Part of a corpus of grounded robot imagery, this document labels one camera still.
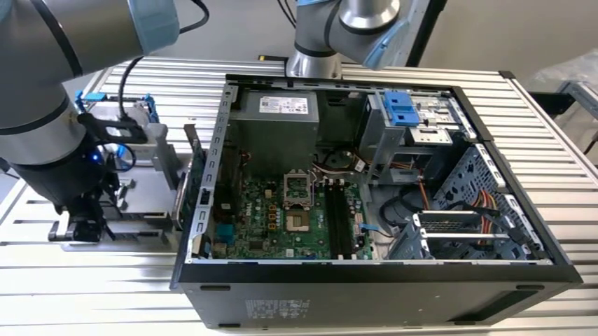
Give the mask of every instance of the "blue tab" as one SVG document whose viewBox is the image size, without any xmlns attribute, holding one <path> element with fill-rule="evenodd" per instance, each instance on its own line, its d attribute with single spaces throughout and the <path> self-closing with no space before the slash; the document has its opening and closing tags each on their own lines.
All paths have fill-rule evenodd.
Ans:
<svg viewBox="0 0 598 336">
<path fill-rule="evenodd" d="M 410 94 L 406 91 L 385 91 L 385 107 L 394 126 L 420 125 L 420 116 L 413 107 Z"/>
<path fill-rule="evenodd" d="M 102 92 L 91 92 L 86 95 L 86 100 L 90 102 L 103 102 L 109 98 L 109 95 Z"/>
<path fill-rule="evenodd" d="M 365 229 L 369 231 L 380 231 L 381 227 L 377 225 L 370 225 L 370 224 L 365 224 L 365 223 L 360 223 L 360 229 Z"/>
<path fill-rule="evenodd" d="M 157 101 L 150 94 L 147 94 L 143 97 L 143 100 L 146 100 L 146 102 L 149 103 L 149 107 L 150 107 L 150 123 L 159 124 L 161 117 L 158 116 Z"/>
</svg>

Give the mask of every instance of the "green circuit board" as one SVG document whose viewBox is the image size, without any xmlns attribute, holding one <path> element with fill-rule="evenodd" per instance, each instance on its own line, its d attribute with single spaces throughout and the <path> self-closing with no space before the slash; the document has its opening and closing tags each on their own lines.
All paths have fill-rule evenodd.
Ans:
<svg viewBox="0 0 598 336">
<path fill-rule="evenodd" d="M 226 255 L 219 251 L 215 258 L 306 260 L 331 258 L 325 187 L 323 185 L 315 187 L 313 206 L 309 210 L 299 206 L 285 209 L 283 183 L 282 179 L 247 179 L 243 182 L 239 214 L 235 217 L 235 242 L 227 246 Z M 302 188 L 305 189 L 305 185 L 298 185 L 297 190 Z M 348 185 L 345 195 L 348 210 L 365 216 L 358 187 Z M 350 213 L 349 216 L 352 232 L 354 232 L 356 213 Z M 365 247 L 356 250 L 357 259 L 373 257 L 368 236 L 365 234 Z"/>
</svg>

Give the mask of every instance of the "metal rail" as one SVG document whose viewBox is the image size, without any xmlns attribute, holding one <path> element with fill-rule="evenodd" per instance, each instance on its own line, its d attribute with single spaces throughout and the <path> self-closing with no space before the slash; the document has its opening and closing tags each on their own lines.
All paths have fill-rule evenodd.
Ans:
<svg viewBox="0 0 598 336">
<path fill-rule="evenodd" d="M 126 65 L 101 73 L 91 91 L 117 94 Z M 282 76 L 281 62 L 210 62 L 150 57 L 129 79 L 126 93 L 153 93 L 169 141 L 189 152 L 183 125 L 195 123 L 209 144 L 225 75 Z M 542 112 L 517 80 L 494 71 L 388 68 L 373 72 L 345 65 L 360 81 L 458 85 L 489 126 L 532 201 L 584 278 L 565 292 L 492 327 L 402 330 L 302 330 L 305 335 L 484 333 L 485 335 L 596 335 L 598 333 L 598 172 Z M 169 291 L 177 254 L 125 246 L 119 252 L 65 252 L 49 244 L 51 204 L 20 182 L 0 205 L 0 326 L 31 335 L 127 332 L 202 333 L 185 295 Z M 283 331 L 263 332 L 285 334 Z"/>
</svg>

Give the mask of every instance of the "chip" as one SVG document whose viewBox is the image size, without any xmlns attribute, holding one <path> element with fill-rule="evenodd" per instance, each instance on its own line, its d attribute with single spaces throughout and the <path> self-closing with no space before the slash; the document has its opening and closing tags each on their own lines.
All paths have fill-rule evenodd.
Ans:
<svg viewBox="0 0 598 336">
<path fill-rule="evenodd" d="M 253 251 L 263 250 L 263 241 L 250 241 L 250 250 Z"/>
</svg>

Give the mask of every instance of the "white wall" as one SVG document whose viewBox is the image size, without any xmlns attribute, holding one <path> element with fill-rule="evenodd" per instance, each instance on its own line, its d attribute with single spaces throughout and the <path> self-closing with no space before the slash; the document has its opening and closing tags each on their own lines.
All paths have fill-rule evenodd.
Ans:
<svg viewBox="0 0 598 336">
<path fill-rule="evenodd" d="M 177 44 L 157 55 L 239 61 L 258 60 L 259 55 L 291 55 L 295 29 L 277 0 L 205 0 L 205 3 L 210 8 L 210 22 L 181 36 Z M 181 25 L 202 17 L 202 11 L 190 0 L 177 0 L 177 9 Z"/>
<path fill-rule="evenodd" d="M 526 79 L 598 46 L 598 0 L 449 0 L 422 67 Z"/>
</svg>

